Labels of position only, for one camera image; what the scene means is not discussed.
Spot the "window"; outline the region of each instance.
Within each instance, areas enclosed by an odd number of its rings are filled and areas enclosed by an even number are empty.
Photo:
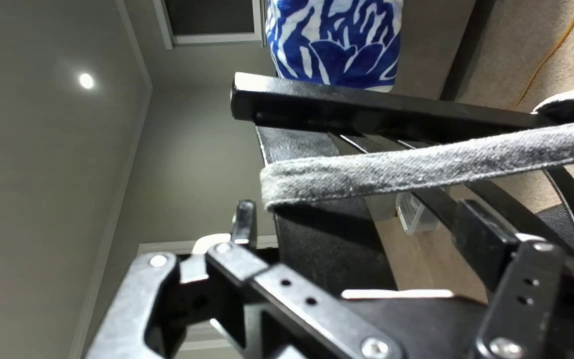
[[[260,0],[155,0],[165,47],[260,41]]]

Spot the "blue and white vase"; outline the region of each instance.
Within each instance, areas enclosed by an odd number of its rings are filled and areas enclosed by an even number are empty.
[[[402,0],[268,0],[266,39],[280,77],[386,91]]]

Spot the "recessed light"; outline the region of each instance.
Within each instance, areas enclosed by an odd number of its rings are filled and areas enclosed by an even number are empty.
[[[79,85],[81,85],[83,89],[91,89],[91,87],[95,85],[93,75],[87,73],[87,71],[81,71],[81,73],[79,73]]]

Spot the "gray fabric strap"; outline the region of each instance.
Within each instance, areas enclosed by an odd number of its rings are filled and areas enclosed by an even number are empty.
[[[412,151],[302,157],[260,171],[264,207],[440,187],[574,163],[574,123]]]

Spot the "metal screw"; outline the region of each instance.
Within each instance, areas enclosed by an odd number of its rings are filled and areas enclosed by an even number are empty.
[[[223,241],[223,243],[215,245],[215,251],[217,251],[217,253],[227,253],[227,251],[231,251],[231,243],[229,243],[229,241]]]
[[[149,265],[151,265],[151,267],[163,267],[165,263],[167,263],[167,257],[161,255],[161,253],[149,257]]]
[[[514,342],[508,336],[492,338],[488,348],[490,348],[490,352],[494,352],[500,359],[522,359],[523,356],[522,344]]]
[[[553,245],[545,243],[545,241],[533,243],[531,247],[537,249],[537,251],[551,251],[553,249]]]
[[[376,336],[368,336],[362,342],[362,354],[366,359],[384,359],[384,356],[388,356],[388,344]]]

